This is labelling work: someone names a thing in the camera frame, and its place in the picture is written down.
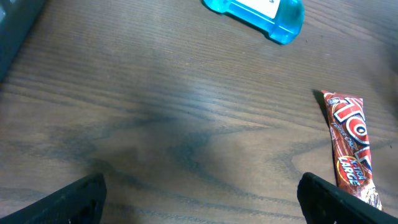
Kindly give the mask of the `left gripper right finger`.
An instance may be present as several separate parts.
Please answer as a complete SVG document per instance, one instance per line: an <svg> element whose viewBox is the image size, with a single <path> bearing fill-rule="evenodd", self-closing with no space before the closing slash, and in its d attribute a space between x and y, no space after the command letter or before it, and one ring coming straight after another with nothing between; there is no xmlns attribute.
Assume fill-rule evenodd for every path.
<svg viewBox="0 0 398 224"><path fill-rule="evenodd" d="M396 217L370 206L310 172L303 174L297 198L307 223L397 223Z"/></svg>

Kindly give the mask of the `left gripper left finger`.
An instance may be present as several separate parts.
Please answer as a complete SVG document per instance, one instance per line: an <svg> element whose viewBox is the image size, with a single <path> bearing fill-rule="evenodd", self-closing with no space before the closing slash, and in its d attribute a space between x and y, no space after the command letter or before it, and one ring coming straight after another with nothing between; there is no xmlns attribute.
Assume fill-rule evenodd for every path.
<svg viewBox="0 0 398 224"><path fill-rule="evenodd" d="M1 224L99 224L106 200L104 175L87 175L1 218Z"/></svg>

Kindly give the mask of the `orange chocolate bar wrapper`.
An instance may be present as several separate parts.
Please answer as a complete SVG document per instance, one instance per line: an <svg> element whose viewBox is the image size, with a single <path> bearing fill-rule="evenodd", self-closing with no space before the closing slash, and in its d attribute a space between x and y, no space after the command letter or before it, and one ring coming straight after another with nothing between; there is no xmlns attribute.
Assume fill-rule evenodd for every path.
<svg viewBox="0 0 398 224"><path fill-rule="evenodd" d="M365 203L382 210L373 182L363 99L322 91L333 146L337 186Z"/></svg>

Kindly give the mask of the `blue mouthwash bottle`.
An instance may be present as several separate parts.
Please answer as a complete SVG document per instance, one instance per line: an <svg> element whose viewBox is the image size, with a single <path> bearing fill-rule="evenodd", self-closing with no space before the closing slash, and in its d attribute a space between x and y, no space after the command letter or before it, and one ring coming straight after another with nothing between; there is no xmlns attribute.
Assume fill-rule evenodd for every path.
<svg viewBox="0 0 398 224"><path fill-rule="evenodd" d="M203 0L220 14L231 14L266 32L282 45L291 43L303 26L302 0Z"/></svg>

